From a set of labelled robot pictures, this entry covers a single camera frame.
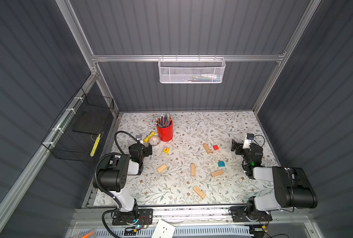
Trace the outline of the wood block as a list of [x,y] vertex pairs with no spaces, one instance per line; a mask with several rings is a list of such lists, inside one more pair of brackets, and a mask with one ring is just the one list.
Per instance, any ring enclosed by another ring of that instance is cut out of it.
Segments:
[[163,164],[163,165],[161,165],[161,166],[159,166],[157,168],[157,172],[159,172],[159,173],[163,173],[166,170],[167,170],[167,165],[166,164]]
[[217,170],[217,171],[212,172],[212,173],[211,173],[211,176],[212,176],[213,178],[215,178],[215,177],[221,176],[221,175],[223,175],[223,174],[224,174],[224,171],[223,171],[223,170]]
[[195,177],[196,176],[196,165],[191,163],[191,176]]
[[210,147],[208,146],[207,143],[204,143],[204,144],[203,144],[203,147],[204,147],[204,149],[205,149],[205,151],[206,151],[207,154],[212,153],[212,151],[211,151],[211,149],[210,149]]
[[197,186],[193,187],[193,191],[198,194],[198,196],[202,199],[206,197],[206,194]]

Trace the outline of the wood block front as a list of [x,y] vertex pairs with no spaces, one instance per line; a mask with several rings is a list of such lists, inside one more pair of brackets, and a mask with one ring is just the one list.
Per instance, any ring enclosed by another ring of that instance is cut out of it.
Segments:
[[193,187],[193,191],[198,194],[198,196],[202,199],[206,197],[206,194],[197,186]]

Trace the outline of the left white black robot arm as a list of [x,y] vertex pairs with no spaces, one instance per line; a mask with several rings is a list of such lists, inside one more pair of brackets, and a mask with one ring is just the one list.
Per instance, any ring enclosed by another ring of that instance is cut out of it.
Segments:
[[128,154],[108,153],[98,161],[93,186],[112,198],[117,212],[138,217],[138,204],[125,187],[129,176],[139,176],[143,171],[144,158],[152,155],[152,146],[136,143],[129,146]]

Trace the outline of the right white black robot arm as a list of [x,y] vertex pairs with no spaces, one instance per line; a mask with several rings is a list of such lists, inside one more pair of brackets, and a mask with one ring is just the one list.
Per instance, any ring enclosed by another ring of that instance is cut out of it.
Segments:
[[241,164],[249,179],[268,181],[273,191],[254,195],[248,199],[244,215],[250,221],[271,221],[271,212],[282,210],[294,212],[295,208],[316,208],[318,198],[302,168],[261,165],[263,147],[254,142],[251,135],[243,143],[232,140],[231,151],[243,158]]

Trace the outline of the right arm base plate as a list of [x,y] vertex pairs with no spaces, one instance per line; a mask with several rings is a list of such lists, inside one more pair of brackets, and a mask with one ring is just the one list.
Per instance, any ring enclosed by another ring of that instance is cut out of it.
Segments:
[[272,215],[266,211],[258,211],[246,206],[233,206],[228,210],[233,222],[271,222]]

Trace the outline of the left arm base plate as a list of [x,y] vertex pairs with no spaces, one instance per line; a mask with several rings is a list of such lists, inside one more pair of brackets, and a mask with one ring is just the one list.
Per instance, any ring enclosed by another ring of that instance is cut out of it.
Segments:
[[151,225],[153,222],[153,209],[139,209],[131,212],[115,212],[112,225]]

